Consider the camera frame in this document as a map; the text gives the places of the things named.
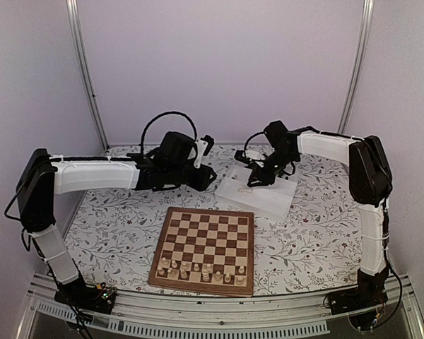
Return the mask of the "light chess king piece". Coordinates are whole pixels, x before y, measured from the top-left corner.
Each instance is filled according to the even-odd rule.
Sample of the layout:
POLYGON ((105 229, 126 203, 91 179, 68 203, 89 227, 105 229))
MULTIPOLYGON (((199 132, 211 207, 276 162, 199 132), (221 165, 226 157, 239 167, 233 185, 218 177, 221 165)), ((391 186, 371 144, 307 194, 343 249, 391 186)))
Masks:
POLYGON ((251 188, 238 188, 237 192, 250 194, 250 193, 252 193, 252 189, 251 188))

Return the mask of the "light chess piece rook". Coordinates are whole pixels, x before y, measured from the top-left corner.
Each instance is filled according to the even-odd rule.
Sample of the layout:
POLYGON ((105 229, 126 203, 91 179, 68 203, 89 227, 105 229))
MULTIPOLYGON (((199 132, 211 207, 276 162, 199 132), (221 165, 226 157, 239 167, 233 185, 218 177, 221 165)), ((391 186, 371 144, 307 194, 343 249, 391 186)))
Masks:
POLYGON ((183 268, 181 268, 179 270, 179 276, 183 280, 186 280, 189 277, 188 272, 185 269, 183 269, 183 268))

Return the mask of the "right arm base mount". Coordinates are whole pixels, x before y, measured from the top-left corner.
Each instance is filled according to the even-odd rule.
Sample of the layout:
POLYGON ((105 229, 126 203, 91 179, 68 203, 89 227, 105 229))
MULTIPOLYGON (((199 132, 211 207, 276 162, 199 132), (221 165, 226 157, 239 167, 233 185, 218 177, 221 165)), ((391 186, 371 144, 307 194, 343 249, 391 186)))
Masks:
POLYGON ((376 327, 386 311, 388 301, 384 283, 359 282, 357 287, 331 292, 324 298, 324 306, 333 315, 352 311, 349 321, 356 330, 370 331, 376 327))

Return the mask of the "light chess knight piece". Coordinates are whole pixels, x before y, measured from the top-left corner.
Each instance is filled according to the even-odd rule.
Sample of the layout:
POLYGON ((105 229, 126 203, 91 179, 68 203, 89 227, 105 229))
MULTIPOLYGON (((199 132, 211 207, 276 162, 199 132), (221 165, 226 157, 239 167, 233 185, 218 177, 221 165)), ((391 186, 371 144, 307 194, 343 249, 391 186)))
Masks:
POLYGON ((172 277, 175 274, 175 271, 173 268, 168 268, 167 270, 167 276, 172 277))

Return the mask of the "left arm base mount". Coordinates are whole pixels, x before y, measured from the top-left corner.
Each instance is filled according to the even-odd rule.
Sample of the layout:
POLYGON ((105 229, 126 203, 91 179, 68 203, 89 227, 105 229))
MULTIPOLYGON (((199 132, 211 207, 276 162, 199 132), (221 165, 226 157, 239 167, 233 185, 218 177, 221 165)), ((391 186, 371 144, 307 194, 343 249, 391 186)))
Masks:
POLYGON ((56 302, 101 314, 112 313, 117 295, 116 287, 108 286, 105 282, 89 285, 82 275, 67 284, 61 284, 56 278, 54 282, 57 286, 54 296, 56 302))

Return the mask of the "wooden chess board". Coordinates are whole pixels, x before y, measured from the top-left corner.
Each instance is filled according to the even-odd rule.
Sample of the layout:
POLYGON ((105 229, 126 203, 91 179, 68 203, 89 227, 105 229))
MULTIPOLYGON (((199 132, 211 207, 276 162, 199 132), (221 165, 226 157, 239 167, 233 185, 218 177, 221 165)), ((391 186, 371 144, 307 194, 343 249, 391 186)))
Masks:
POLYGON ((254 293, 254 214, 229 210, 204 210, 170 207, 160 231, 153 263, 148 276, 151 287, 167 288, 187 292, 197 292, 227 297, 251 297, 254 293), (158 276, 160 259, 176 260, 175 274, 158 276), (179 276, 182 262, 189 262, 189 277, 179 276), (194 264, 200 266, 194 271, 194 264), (210 280, 201 281, 201 272, 206 264, 213 265, 209 272, 210 280), (245 267, 243 274, 238 273, 245 267), (216 271, 222 273, 222 280, 213 279, 216 271), (226 273, 231 274, 232 282, 224 282, 226 273), (235 284, 236 276, 243 276, 243 286, 235 284))

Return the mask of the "white plastic divided tray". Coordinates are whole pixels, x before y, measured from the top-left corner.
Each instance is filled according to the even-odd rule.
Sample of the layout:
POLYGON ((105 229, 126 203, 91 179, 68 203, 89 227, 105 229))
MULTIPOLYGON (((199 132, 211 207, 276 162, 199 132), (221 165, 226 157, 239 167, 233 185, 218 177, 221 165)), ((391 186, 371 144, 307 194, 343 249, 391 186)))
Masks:
POLYGON ((270 186, 253 187, 252 193, 239 193, 238 188, 250 188, 247 181, 251 170, 236 162, 215 191, 216 200, 240 210, 253 212, 276 222, 285 222, 290 212, 299 174, 277 177, 270 186))

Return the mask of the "light chess piece bishop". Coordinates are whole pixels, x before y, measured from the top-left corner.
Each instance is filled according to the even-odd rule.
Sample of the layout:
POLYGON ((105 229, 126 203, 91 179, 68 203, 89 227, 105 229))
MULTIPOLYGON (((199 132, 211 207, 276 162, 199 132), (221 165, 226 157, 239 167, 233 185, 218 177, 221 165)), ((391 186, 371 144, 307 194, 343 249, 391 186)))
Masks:
POLYGON ((223 276, 220 271, 216 271, 213 275, 213 279, 217 282, 220 282, 222 280, 223 276))

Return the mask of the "light chess queen piece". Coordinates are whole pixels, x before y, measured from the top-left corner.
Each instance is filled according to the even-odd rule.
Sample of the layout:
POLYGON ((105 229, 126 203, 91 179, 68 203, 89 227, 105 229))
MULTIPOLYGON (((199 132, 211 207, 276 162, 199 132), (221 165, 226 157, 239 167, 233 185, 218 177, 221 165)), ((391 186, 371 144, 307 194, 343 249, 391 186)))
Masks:
POLYGON ((207 270, 203 270, 201 272, 201 281, 208 282, 210 280, 209 272, 207 270))

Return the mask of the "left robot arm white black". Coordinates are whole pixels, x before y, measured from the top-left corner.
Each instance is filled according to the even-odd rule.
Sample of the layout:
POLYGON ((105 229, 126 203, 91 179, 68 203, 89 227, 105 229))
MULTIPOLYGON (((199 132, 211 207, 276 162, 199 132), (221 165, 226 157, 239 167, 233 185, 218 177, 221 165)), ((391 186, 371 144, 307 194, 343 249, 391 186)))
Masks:
POLYGON ((91 296, 56 227, 54 197, 93 189, 166 191, 186 185, 205 191, 216 173, 202 159, 214 139, 206 135, 194 140, 169 131, 161 144, 149 153, 125 157, 64 157, 46 149, 33 152, 16 187, 12 203, 18 205, 15 218, 33 239, 42 259, 64 286, 64 296, 83 307, 91 296))

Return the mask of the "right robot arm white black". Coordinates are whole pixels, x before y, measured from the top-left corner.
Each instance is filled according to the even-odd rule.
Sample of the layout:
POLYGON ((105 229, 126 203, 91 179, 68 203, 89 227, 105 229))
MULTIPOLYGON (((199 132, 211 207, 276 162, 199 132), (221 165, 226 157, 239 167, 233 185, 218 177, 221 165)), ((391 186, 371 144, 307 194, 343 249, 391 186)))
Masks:
POLYGON ((301 155, 316 155, 340 162, 348 168, 349 191, 358 204, 362 226, 363 257, 358 269, 351 301, 365 308, 383 290, 389 274, 388 200, 393 189, 392 174, 381 140, 376 136, 358 138, 319 131, 312 126, 289 130, 280 120, 261 132, 273 152, 251 153, 247 147, 236 152, 235 159, 251 169, 249 187, 270 186, 276 177, 294 167, 301 155))

